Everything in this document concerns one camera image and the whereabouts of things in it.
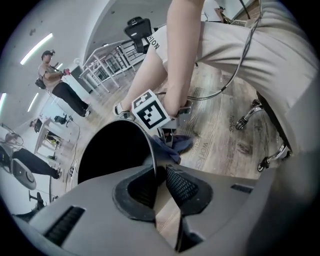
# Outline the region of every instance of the black circular opening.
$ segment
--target black circular opening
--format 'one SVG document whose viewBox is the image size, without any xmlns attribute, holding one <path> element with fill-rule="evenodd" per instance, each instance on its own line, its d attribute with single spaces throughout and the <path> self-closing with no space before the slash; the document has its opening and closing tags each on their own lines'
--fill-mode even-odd
<svg viewBox="0 0 320 256">
<path fill-rule="evenodd" d="M 136 123 L 128 120 L 109 123 L 98 131 L 84 150 L 78 184 L 141 166 L 150 155 L 146 134 Z"/>
</svg>

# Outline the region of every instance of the dark blue cloth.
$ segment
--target dark blue cloth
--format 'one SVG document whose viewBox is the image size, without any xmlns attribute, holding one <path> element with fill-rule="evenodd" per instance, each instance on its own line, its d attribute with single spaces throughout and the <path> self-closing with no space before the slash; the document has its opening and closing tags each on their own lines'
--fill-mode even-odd
<svg viewBox="0 0 320 256">
<path fill-rule="evenodd" d="M 151 137 L 160 147 L 166 151 L 170 157 L 176 162 L 180 162 L 179 152 L 192 146 L 192 138 L 185 135 L 173 136 L 172 148 L 165 145 L 165 143 L 157 136 Z"/>
</svg>

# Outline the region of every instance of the chair wheel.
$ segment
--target chair wheel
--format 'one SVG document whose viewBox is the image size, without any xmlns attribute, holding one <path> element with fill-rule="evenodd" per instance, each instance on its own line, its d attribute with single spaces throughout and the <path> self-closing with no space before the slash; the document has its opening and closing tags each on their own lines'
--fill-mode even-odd
<svg viewBox="0 0 320 256">
<path fill-rule="evenodd" d="M 268 162 L 268 157 L 265 157 L 261 163 L 259 163 L 259 165 L 257 166 L 257 171 L 259 173 L 262 173 L 264 171 L 264 169 L 269 168 L 270 163 Z"/>
<path fill-rule="evenodd" d="M 261 104 L 261 102 L 260 102 L 260 100 L 258 100 L 258 99 L 254 99 L 254 100 L 252 101 L 252 107 L 259 106 L 260 104 Z"/>
<path fill-rule="evenodd" d="M 241 117 L 240 120 L 235 124 L 235 128 L 237 130 L 242 129 L 246 124 L 248 123 L 248 120 L 245 119 L 245 117 Z"/>
<path fill-rule="evenodd" d="M 292 152 L 291 151 L 288 151 L 285 155 L 285 157 L 282 159 L 282 161 L 286 161 L 289 157 L 292 156 Z"/>
</svg>

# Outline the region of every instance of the white desk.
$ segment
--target white desk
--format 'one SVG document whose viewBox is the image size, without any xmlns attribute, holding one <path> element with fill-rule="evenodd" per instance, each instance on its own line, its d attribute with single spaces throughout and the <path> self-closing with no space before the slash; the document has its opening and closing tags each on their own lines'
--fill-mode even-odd
<svg viewBox="0 0 320 256">
<path fill-rule="evenodd" d="M 59 165 L 59 162 L 57 162 L 57 161 L 55 161 L 53 159 L 50 159 L 47 156 L 45 156 L 45 155 L 43 155 L 43 154 L 38 152 L 38 150 L 41 147 L 45 147 L 45 148 L 47 148 L 49 150 L 52 150 L 54 152 L 56 151 L 55 147 L 48 146 L 48 145 L 45 144 L 46 137 L 47 137 L 47 134 L 48 134 L 49 131 L 54 133 L 54 134 L 56 134 L 57 136 L 59 136 L 61 139 L 63 139 L 66 142 L 70 141 L 70 139 L 68 139 L 66 137 L 65 132 L 61 129 L 61 127 L 59 127 L 55 122 L 53 122 L 51 118 L 48 118 L 46 121 L 43 122 L 43 124 L 42 124 L 42 126 L 40 128 L 39 136 L 38 136 L 38 139 L 37 139 L 36 144 L 35 144 L 34 154 L 36 156 L 40 157 L 41 159 L 45 160 L 45 161 L 49 161 L 49 162 L 51 162 L 53 164 Z"/>
</svg>

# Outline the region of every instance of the ceiling light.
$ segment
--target ceiling light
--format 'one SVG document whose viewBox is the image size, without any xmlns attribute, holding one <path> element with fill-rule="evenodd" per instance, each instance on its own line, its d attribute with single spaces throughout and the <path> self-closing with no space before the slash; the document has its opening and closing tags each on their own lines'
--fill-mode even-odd
<svg viewBox="0 0 320 256">
<path fill-rule="evenodd" d="M 1 98 L 0 98 L 0 114 L 1 114 L 2 107 L 4 106 L 6 96 L 7 96 L 6 93 L 2 93 L 2 95 L 1 95 Z"/>
<path fill-rule="evenodd" d="M 36 95 L 33 97 L 33 100 L 31 101 L 31 104 L 30 104 L 30 106 L 29 106 L 29 108 L 28 108 L 28 112 L 31 110 L 32 105 L 34 104 L 36 98 L 38 97 L 38 94 L 39 94 L 39 93 L 37 92 Z"/>
<path fill-rule="evenodd" d="M 36 44 L 35 47 L 33 47 L 27 54 L 24 56 L 24 58 L 20 61 L 21 65 L 24 65 L 26 61 L 38 50 L 46 41 L 48 41 L 50 38 L 52 38 L 52 33 L 48 34 L 44 39 L 42 39 L 40 42 Z"/>
</svg>

